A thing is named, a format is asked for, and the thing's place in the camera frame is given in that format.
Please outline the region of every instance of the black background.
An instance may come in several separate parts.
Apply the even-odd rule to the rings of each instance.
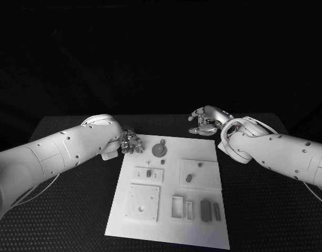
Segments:
[[[47,115],[178,114],[207,104],[273,112],[291,135],[322,143],[320,4],[0,5],[0,151]]]

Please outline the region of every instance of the table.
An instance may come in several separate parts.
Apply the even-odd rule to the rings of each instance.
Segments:
[[[273,113],[234,114],[234,117],[245,115],[279,133],[287,133]],[[30,141],[79,125],[87,117],[44,117]],[[217,145],[218,134],[205,137],[188,133],[197,122],[188,122],[186,117],[188,114],[113,116],[120,125],[132,124],[139,134],[212,139]],[[119,157],[109,161],[100,156],[92,158],[59,176],[33,201],[8,211],[0,222],[0,251],[202,250],[105,236],[122,159],[120,151]],[[254,160],[237,163],[220,150],[217,161],[231,251],[322,251],[322,203],[302,182],[264,169]]]

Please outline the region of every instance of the small block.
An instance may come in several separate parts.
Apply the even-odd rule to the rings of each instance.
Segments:
[[[186,178],[185,178],[185,181],[189,183],[191,179],[192,179],[192,175],[189,174],[189,175],[186,176]]]
[[[220,218],[220,211],[218,211],[218,203],[214,203],[214,212],[215,212],[215,220],[220,222],[221,218]]]
[[[201,201],[199,206],[201,206],[201,220],[204,222],[210,222],[211,221],[211,203],[210,203],[210,201],[207,201],[207,200]]]

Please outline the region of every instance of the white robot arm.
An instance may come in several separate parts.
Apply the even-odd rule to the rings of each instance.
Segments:
[[[192,134],[212,135],[221,129],[218,148],[240,163],[251,159],[267,169],[322,187],[322,144],[283,134],[270,134],[253,118],[233,116],[212,106],[197,109]]]
[[[107,114],[89,117],[83,123],[0,152],[0,220],[21,194],[44,180],[100,154],[103,160],[133,150],[142,142],[132,129],[120,128]]]

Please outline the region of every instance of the textured table surface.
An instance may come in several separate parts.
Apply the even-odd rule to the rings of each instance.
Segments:
[[[279,133],[287,133],[274,114],[234,114],[234,117],[245,115]],[[186,129],[197,124],[186,121],[188,114],[113,117],[120,125],[132,124],[139,134],[211,139],[215,146],[220,142],[218,134],[204,137],[188,133]],[[79,125],[84,118],[43,118],[30,141]],[[33,201],[8,211],[0,222],[0,251],[205,250],[105,236],[122,159],[122,154],[106,162],[100,156],[94,157],[59,176]],[[322,203],[302,182],[264,169],[254,161],[237,163],[220,150],[217,161],[231,251],[322,251]]]

